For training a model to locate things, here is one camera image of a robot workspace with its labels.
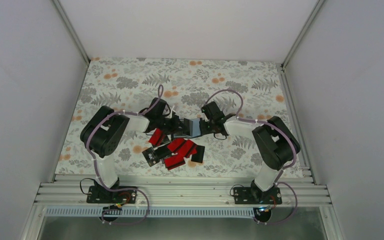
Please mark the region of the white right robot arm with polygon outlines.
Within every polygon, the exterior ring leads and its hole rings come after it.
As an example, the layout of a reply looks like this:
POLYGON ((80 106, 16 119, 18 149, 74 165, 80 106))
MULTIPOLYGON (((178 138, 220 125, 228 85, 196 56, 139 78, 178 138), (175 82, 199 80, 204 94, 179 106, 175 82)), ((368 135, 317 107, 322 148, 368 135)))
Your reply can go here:
POLYGON ((264 203, 284 170, 290 167, 286 163, 295 163, 297 153, 301 150, 298 141, 277 116, 265 122, 242 119, 234 114, 225 115, 214 101, 205 104, 201 112, 207 119, 200 123, 202 135, 221 134, 255 141, 263 164, 250 184, 250 195, 254 202, 264 203))

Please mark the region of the black card holder wallet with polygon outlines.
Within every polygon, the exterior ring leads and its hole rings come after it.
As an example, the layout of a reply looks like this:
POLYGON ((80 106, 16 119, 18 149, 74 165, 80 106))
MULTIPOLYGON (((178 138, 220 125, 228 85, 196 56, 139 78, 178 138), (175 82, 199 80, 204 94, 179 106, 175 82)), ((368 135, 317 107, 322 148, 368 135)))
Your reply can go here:
POLYGON ((201 118, 187 119, 181 118, 179 129, 177 132, 172 134, 172 137, 183 138, 183 139, 194 139, 202 136, 201 132, 201 118))

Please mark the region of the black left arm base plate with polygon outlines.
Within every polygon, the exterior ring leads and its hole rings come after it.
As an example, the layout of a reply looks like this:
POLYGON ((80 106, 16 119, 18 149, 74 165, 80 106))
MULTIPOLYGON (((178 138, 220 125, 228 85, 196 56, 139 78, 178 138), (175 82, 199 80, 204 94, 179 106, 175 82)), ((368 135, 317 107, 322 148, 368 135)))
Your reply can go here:
POLYGON ((123 191, 112 192, 103 188, 101 185, 90 186, 86 202, 88 204, 134 204, 137 197, 136 186, 119 186, 123 191))

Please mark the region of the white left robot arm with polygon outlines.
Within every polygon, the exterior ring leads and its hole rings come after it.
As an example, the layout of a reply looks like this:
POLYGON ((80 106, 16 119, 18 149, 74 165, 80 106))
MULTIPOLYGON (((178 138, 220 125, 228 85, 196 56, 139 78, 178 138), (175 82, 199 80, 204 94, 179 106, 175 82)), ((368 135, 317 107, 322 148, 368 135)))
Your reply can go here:
POLYGON ((101 106, 80 134, 80 140, 93 160, 99 196, 108 203, 119 197, 119 177, 113 153, 124 133, 159 130, 164 135, 173 135, 187 128, 174 109, 157 97, 139 112, 115 111, 109 106, 101 106))

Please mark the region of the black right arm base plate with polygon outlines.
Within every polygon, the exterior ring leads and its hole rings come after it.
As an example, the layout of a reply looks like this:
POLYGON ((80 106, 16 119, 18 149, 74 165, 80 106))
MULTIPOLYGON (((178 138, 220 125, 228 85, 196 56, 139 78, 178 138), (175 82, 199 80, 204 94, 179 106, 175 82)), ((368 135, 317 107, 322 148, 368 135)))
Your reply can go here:
POLYGON ((279 187, 272 186, 267 191, 252 187, 234 187, 232 192, 236 205, 280 205, 283 203, 279 187))

